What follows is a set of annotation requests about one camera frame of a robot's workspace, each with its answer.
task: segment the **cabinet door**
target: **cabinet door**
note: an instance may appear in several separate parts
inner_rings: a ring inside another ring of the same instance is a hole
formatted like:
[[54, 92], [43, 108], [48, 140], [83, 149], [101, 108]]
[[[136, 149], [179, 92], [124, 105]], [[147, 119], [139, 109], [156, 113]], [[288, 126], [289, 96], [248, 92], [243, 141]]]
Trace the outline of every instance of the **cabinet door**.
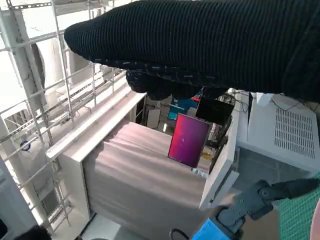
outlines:
[[215, 197], [218, 195], [219, 191], [223, 190], [225, 195], [238, 177], [236, 173], [232, 173], [230, 171], [230, 167], [235, 160], [240, 109], [241, 104], [239, 102], [236, 102], [234, 110], [231, 114], [231, 125], [226, 133], [228, 141], [226, 145], [224, 145], [224, 148], [221, 151], [211, 174], [205, 182], [201, 202], [199, 205], [199, 208], [202, 210], [211, 207], [211, 204], [215, 201]]
[[13, 239], [37, 224], [1, 157], [0, 219], [8, 228], [7, 235], [3, 237], [5, 240]]

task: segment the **green cutting mat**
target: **green cutting mat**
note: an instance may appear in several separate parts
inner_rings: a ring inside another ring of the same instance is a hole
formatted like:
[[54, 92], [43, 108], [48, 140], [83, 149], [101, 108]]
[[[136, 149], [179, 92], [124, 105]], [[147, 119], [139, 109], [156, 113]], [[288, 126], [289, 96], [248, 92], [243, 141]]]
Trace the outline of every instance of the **green cutting mat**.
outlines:
[[284, 200], [279, 208], [280, 240], [309, 240], [310, 227], [320, 198], [320, 188], [293, 200]]

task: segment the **air vent grille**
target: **air vent grille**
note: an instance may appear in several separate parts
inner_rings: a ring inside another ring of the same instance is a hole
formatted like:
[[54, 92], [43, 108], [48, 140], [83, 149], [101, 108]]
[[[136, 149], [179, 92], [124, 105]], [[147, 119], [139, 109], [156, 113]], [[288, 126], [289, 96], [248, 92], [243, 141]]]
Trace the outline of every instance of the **air vent grille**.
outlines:
[[277, 107], [274, 145], [315, 159], [312, 119]]

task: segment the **fabric curtain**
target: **fabric curtain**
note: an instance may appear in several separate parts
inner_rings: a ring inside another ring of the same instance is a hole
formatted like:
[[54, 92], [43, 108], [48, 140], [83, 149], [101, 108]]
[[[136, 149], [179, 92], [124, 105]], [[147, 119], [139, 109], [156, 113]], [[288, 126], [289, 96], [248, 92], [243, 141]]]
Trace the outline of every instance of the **fabric curtain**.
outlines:
[[90, 208], [149, 240], [172, 228], [191, 235], [205, 219], [198, 209], [205, 179], [167, 158], [171, 136], [122, 122], [85, 159]]

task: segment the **blue object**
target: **blue object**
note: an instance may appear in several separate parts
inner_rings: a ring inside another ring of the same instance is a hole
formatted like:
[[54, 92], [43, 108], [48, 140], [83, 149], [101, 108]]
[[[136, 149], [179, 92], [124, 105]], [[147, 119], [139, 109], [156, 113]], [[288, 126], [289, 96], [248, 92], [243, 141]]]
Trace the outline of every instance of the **blue object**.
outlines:
[[[20, 148], [26, 144], [28, 141], [27, 140], [23, 140], [21, 143], [20, 143]], [[31, 148], [31, 144], [29, 143], [28, 145], [26, 145], [24, 148], [22, 148], [21, 150], [22, 151], [29, 151], [29, 149]]]
[[200, 230], [192, 237], [192, 240], [230, 240], [211, 220], [208, 218]]
[[177, 106], [171, 106], [170, 111], [168, 114], [168, 118], [172, 120], [177, 120], [178, 114], [187, 114], [189, 108], [197, 108], [198, 104], [193, 101], [191, 98], [185, 99], [185, 100], [177, 100], [172, 98], [171, 105]]

